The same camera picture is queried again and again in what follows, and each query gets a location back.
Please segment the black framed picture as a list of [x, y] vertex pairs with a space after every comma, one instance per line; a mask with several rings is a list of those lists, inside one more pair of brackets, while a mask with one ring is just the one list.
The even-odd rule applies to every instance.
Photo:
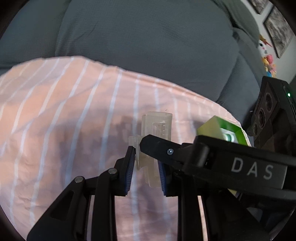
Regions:
[[294, 36], [290, 25], [275, 6], [270, 10], [263, 25], [272, 41], [277, 58], [281, 58]]
[[259, 15], [262, 14], [269, 0], [248, 0], [248, 3], [253, 7], [255, 12]]

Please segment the colourful plush toys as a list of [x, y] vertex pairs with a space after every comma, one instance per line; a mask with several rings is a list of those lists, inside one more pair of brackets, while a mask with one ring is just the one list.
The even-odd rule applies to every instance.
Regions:
[[273, 47], [267, 40], [260, 35], [258, 42], [258, 49], [260, 51], [261, 59], [266, 70], [267, 76], [276, 78], [276, 64], [274, 63], [273, 56], [268, 52], [268, 47]]

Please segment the translucent plastic clip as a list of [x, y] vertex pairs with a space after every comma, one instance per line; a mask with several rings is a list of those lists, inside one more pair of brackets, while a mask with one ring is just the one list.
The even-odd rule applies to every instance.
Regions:
[[143, 170], [145, 182], [152, 188], [161, 186], [157, 150], [165, 140], [171, 140], [172, 119], [171, 113], [148, 112], [142, 116], [141, 134], [128, 138], [135, 148], [136, 168]]

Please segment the green cardboard box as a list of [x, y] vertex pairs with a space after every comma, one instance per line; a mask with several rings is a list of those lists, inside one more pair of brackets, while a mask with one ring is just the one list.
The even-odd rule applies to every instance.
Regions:
[[251, 148], [246, 133], [218, 116], [197, 128], [198, 140], [209, 148], [206, 166], [215, 178], [238, 179], [242, 174], [242, 154]]

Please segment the grey green sofa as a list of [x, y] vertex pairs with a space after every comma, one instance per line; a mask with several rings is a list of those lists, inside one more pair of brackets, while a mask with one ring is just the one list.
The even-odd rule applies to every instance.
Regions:
[[247, 127], [264, 76], [258, 42], [241, 1], [26, 1], [1, 37], [1, 73], [83, 56], [192, 90]]

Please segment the pink white striped cloth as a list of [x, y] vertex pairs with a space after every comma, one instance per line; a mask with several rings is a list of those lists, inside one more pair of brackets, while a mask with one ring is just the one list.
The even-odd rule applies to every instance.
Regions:
[[114, 166], [150, 111], [190, 143], [219, 104], [165, 80], [83, 57], [35, 59], [1, 73], [1, 206], [22, 237], [77, 176]]

